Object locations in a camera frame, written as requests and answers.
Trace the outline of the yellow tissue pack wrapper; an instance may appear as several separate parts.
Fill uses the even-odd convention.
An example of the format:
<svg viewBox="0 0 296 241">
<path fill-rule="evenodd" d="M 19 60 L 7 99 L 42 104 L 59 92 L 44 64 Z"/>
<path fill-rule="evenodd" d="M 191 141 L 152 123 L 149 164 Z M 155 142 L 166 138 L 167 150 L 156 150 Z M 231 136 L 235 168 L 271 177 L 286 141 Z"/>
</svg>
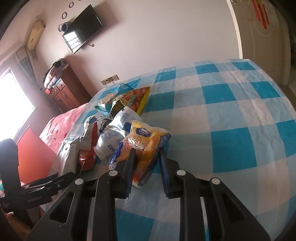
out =
<svg viewBox="0 0 296 241">
<path fill-rule="evenodd" d="M 150 126 L 142 121 L 134 120 L 129 134 L 119 143 L 117 150 L 109 160 L 109 168 L 114 170 L 120 161 L 128 158 L 132 148 L 136 150 L 133 184 L 144 186 L 153 173 L 159 149 L 162 148 L 171 134 L 164 128 Z"/>
</svg>

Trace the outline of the blue rabbit snack bag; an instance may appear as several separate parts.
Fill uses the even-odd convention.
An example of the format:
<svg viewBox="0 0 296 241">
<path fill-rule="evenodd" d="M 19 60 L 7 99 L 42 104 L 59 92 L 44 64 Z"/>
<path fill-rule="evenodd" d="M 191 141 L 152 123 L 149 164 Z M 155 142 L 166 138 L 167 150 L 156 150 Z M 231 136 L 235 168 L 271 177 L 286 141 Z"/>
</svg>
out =
<svg viewBox="0 0 296 241">
<path fill-rule="evenodd" d="M 98 104 L 94 108 L 97 111 L 105 111 L 107 113 L 110 113 L 113 101 L 118 96 L 121 96 L 131 90 L 134 90 L 134 88 L 127 83 L 121 83 L 119 85 L 116 85 L 115 87 L 106 90 L 102 93 L 102 95 L 99 98 Z"/>
</svg>

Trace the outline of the patterned curtain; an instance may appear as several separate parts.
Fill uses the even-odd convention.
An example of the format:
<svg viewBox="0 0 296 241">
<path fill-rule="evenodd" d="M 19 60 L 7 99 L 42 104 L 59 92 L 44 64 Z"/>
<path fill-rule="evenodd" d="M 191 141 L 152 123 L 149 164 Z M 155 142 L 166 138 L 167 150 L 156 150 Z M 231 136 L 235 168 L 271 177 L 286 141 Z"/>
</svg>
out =
<svg viewBox="0 0 296 241">
<path fill-rule="evenodd" d="M 27 79 L 39 90 L 42 91 L 42 88 L 39 86 L 39 84 L 37 83 L 35 74 L 34 74 L 34 70 L 27 52 L 27 48 L 26 47 L 22 47 L 20 49 L 18 49 L 15 54 L 15 59 L 16 62 L 18 64 L 18 66 L 20 67 L 20 69 L 22 70 L 22 72 L 24 73 L 24 75 L 27 77 Z"/>
</svg>

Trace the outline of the white air conditioner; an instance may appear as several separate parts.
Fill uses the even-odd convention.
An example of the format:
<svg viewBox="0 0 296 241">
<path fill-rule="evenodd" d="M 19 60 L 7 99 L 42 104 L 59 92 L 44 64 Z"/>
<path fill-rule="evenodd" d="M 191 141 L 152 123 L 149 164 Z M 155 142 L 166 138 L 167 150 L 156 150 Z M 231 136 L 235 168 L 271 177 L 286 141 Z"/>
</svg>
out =
<svg viewBox="0 0 296 241">
<path fill-rule="evenodd" d="M 27 42 L 27 49 L 32 51 L 36 49 L 36 46 L 45 30 L 45 23 L 43 20 L 39 20 L 38 22 L 34 23 L 32 31 L 30 33 L 28 42 Z"/>
</svg>

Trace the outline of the brown wooden cabinet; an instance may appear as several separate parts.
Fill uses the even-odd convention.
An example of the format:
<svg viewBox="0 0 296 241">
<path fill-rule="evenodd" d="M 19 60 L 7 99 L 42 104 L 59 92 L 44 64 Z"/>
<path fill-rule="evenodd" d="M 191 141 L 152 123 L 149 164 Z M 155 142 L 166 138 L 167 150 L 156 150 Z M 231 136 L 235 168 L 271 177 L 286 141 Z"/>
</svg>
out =
<svg viewBox="0 0 296 241">
<path fill-rule="evenodd" d="M 46 90 L 46 94 L 64 113 L 91 100 L 91 95 L 70 66 L 62 72 L 61 78 L 53 88 Z"/>
</svg>

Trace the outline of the yellow red snack bag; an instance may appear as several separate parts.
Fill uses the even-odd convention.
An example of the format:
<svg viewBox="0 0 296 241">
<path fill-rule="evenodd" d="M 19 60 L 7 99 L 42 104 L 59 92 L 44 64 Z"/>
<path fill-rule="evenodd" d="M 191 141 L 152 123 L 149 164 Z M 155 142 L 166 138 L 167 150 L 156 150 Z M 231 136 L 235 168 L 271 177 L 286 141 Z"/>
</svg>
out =
<svg viewBox="0 0 296 241">
<path fill-rule="evenodd" d="M 129 107 L 138 115 L 141 114 L 149 97 L 151 87 L 146 86 L 131 90 L 121 96 L 118 96 L 114 101 L 109 116 L 113 119 L 120 110 L 124 107 Z"/>
</svg>

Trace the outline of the white blue plastic wrapper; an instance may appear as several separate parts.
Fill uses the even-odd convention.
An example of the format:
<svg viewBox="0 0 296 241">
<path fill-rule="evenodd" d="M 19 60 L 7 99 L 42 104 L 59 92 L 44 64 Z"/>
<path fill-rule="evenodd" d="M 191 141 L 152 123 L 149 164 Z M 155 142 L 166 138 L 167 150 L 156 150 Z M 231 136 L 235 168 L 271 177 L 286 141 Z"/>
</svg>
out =
<svg viewBox="0 0 296 241">
<path fill-rule="evenodd" d="M 99 159 L 109 157 L 117 150 L 119 143 L 130 133 L 132 121 L 141 121 L 141 118 L 128 106 L 116 114 L 100 134 L 94 147 L 95 154 Z"/>
</svg>

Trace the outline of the blue white checkered cloth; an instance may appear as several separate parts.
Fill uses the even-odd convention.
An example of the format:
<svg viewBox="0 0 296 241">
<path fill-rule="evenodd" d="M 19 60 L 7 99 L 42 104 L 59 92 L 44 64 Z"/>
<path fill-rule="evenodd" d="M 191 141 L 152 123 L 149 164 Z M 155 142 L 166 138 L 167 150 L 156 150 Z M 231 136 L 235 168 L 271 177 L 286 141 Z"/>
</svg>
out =
<svg viewBox="0 0 296 241">
<path fill-rule="evenodd" d="M 142 121 L 168 130 L 168 158 L 219 178 L 275 240 L 295 212 L 295 109 L 247 59 L 173 66 L 128 80 L 151 87 Z"/>
</svg>

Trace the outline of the red chip bag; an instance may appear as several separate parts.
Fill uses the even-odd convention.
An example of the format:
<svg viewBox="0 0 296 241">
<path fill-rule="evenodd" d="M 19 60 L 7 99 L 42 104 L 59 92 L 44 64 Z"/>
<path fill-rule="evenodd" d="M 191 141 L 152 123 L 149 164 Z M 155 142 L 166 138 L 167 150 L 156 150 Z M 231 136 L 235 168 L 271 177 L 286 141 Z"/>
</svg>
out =
<svg viewBox="0 0 296 241">
<path fill-rule="evenodd" d="M 96 154 L 94 147 L 98 141 L 97 122 L 90 124 L 80 142 L 79 163 L 82 171 L 90 171 L 95 165 Z"/>
</svg>

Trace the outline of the window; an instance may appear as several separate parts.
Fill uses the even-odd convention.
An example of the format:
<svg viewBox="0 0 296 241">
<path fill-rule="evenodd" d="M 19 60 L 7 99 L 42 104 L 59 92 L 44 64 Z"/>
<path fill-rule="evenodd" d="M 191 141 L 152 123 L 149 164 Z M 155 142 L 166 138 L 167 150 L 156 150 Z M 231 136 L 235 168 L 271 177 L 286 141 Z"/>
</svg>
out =
<svg viewBox="0 0 296 241">
<path fill-rule="evenodd" d="M 1 75 L 1 135 L 0 139 L 15 139 L 35 106 L 24 93 L 11 69 Z"/>
</svg>

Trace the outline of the white door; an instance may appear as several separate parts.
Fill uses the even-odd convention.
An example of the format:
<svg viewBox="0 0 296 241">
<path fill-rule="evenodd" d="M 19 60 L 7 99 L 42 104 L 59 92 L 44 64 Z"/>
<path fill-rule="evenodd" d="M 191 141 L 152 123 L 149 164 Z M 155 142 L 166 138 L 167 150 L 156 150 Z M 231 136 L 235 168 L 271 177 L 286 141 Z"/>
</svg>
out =
<svg viewBox="0 0 296 241">
<path fill-rule="evenodd" d="M 290 75 L 288 25 L 270 1 L 263 1 L 270 25 L 265 30 L 255 16 L 251 0 L 227 1 L 233 19 L 239 57 L 250 59 L 277 84 L 287 85 Z"/>
</svg>

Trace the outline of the folded blankets pile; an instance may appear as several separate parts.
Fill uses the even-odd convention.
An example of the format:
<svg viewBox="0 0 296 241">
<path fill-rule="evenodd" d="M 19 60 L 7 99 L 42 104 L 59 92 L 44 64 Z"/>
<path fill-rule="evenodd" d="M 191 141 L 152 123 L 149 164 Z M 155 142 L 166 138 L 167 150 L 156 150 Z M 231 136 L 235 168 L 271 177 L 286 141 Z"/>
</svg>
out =
<svg viewBox="0 0 296 241">
<path fill-rule="evenodd" d="M 52 86 L 61 78 L 62 72 L 69 66 L 69 61 L 61 58 L 53 63 L 52 67 L 44 74 L 43 84 L 46 89 Z"/>
</svg>

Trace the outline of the blue wall ornament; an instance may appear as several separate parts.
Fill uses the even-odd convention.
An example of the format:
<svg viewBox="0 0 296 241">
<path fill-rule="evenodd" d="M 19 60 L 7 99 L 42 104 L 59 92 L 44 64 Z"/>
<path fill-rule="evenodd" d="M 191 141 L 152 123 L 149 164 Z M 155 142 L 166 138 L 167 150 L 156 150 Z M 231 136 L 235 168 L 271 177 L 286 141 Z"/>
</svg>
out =
<svg viewBox="0 0 296 241">
<path fill-rule="evenodd" d="M 71 24 L 72 24 L 71 22 L 64 22 L 64 23 L 60 24 L 58 26 L 58 31 L 59 32 L 66 32 Z"/>
</svg>

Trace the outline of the wall power outlet strip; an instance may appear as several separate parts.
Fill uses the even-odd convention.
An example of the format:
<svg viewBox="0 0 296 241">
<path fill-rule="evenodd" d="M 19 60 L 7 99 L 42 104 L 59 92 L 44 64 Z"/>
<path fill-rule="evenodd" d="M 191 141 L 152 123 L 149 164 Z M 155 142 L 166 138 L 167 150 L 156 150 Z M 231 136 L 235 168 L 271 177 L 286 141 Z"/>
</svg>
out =
<svg viewBox="0 0 296 241">
<path fill-rule="evenodd" d="M 109 78 L 106 78 L 104 80 L 101 80 L 101 83 L 105 86 L 107 86 L 108 84 L 114 84 L 116 81 L 119 80 L 119 77 L 118 75 L 112 75 L 111 77 Z"/>
</svg>

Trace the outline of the red door decoration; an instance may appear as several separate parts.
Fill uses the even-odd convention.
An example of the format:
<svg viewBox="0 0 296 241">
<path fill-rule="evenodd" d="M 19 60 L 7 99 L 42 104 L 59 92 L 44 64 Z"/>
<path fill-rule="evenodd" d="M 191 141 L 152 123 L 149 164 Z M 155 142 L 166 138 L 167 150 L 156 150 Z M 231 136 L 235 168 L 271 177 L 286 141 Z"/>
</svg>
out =
<svg viewBox="0 0 296 241">
<path fill-rule="evenodd" d="M 251 3 L 257 20 L 262 23 L 263 28 L 266 30 L 270 25 L 270 21 L 264 2 L 260 0 L 251 0 Z"/>
</svg>

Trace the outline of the pink printed bed sheet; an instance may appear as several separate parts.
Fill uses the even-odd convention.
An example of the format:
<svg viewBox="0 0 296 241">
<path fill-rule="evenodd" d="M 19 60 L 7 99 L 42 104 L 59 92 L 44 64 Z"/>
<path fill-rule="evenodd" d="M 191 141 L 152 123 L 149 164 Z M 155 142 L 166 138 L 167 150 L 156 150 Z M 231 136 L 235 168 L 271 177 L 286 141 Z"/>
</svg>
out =
<svg viewBox="0 0 296 241">
<path fill-rule="evenodd" d="M 86 105 L 83 104 L 66 113 L 55 116 L 47 123 L 39 137 L 54 153 L 58 152 L 63 140 L 74 126 L 76 120 L 78 120 Z"/>
</svg>

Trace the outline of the black wall television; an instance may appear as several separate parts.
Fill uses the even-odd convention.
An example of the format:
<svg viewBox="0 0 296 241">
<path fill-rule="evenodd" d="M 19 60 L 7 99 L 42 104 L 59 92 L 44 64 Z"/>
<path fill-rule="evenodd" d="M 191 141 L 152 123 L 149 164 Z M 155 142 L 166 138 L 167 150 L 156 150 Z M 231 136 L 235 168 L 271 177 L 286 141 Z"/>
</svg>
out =
<svg viewBox="0 0 296 241">
<path fill-rule="evenodd" d="M 86 7 L 62 35 L 72 54 L 80 50 L 104 28 L 93 6 Z"/>
</svg>

